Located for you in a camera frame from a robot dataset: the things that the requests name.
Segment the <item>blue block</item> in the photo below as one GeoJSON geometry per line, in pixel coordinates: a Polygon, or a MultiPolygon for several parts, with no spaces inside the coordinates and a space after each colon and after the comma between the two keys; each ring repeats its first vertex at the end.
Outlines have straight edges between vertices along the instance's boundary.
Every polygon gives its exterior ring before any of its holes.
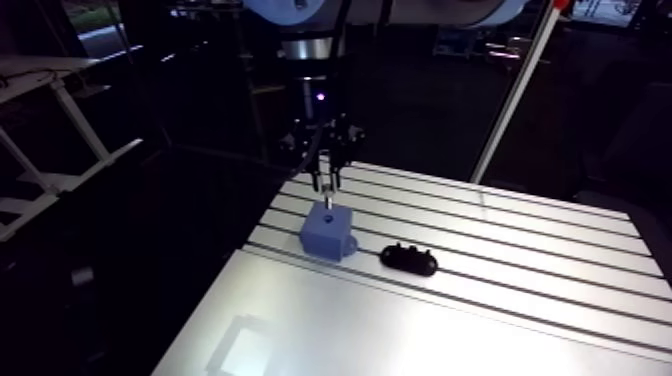
{"type": "Polygon", "coordinates": [[[341,261],[357,251],[357,239],[350,235],[352,209],[323,202],[313,203],[299,238],[303,251],[317,257],[341,261]]]}

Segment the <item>metal frame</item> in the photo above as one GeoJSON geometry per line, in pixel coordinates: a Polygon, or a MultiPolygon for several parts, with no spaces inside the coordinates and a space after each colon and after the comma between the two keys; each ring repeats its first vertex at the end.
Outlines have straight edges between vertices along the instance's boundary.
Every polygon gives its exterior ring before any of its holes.
{"type": "Polygon", "coordinates": [[[62,79],[59,78],[52,81],[49,83],[49,86],[54,92],[54,96],[63,111],[72,121],[75,128],[77,128],[84,141],[89,145],[91,151],[96,155],[98,162],[79,176],[42,172],[30,161],[28,156],[11,139],[7,132],[2,128],[2,125],[0,125],[0,143],[5,146],[14,159],[26,171],[23,175],[19,176],[17,180],[37,184],[44,191],[44,193],[34,201],[0,197],[0,211],[20,215],[19,218],[15,219],[9,225],[0,225],[0,242],[4,242],[11,238],[19,228],[23,227],[31,219],[58,201],[58,194],[60,192],[75,190],[82,183],[93,177],[106,166],[114,163],[117,158],[142,142],[142,139],[135,139],[127,145],[110,153],[89,124],[75,100],[65,88],[62,79]]]}

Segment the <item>black object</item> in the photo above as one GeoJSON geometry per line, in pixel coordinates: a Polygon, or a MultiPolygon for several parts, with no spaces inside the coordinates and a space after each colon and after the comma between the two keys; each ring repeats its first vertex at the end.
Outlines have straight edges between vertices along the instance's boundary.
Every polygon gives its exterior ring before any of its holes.
{"type": "Polygon", "coordinates": [[[401,244],[389,245],[380,254],[380,261],[388,268],[429,277],[436,273],[439,263],[427,250],[418,251],[414,246],[404,248],[401,244]]]}

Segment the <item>aluminum table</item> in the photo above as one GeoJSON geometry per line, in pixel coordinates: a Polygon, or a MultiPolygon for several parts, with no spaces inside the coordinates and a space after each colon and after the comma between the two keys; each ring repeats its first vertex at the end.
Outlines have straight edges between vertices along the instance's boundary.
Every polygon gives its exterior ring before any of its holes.
{"type": "Polygon", "coordinates": [[[303,253],[285,183],[155,375],[670,375],[672,291],[624,213],[354,163],[360,250],[303,253]],[[385,268],[397,241],[432,277],[385,268]]]}

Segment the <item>white pole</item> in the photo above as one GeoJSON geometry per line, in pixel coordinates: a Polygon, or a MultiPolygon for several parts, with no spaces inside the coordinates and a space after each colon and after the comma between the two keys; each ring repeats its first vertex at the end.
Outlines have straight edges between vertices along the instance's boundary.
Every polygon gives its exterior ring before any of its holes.
{"type": "Polygon", "coordinates": [[[476,164],[476,168],[471,175],[472,183],[481,183],[483,175],[490,165],[492,156],[495,154],[495,151],[499,146],[499,142],[502,140],[502,136],[504,136],[504,132],[506,132],[506,128],[509,126],[511,117],[513,116],[513,113],[518,106],[518,102],[520,102],[520,98],[523,96],[525,88],[527,87],[527,84],[532,77],[534,68],[536,68],[537,63],[539,62],[539,57],[544,51],[544,47],[546,47],[546,42],[548,42],[548,38],[551,36],[551,32],[553,31],[553,27],[555,26],[555,22],[558,20],[559,15],[560,9],[554,6],[554,2],[552,0],[549,1],[548,8],[546,8],[544,13],[544,18],[542,19],[541,24],[539,25],[539,29],[537,30],[534,40],[532,41],[532,46],[527,54],[527,57],[525,58],[522,69],[518,74],[518,78],[513,84],[513,88],[509,92],[509,96],[506,98],[504,107],[499,113],[499,117],[495,122],[495,126],[490,133],[490,138],[485,144],[485,148],[483,149],[478,163],[476,164]]]}

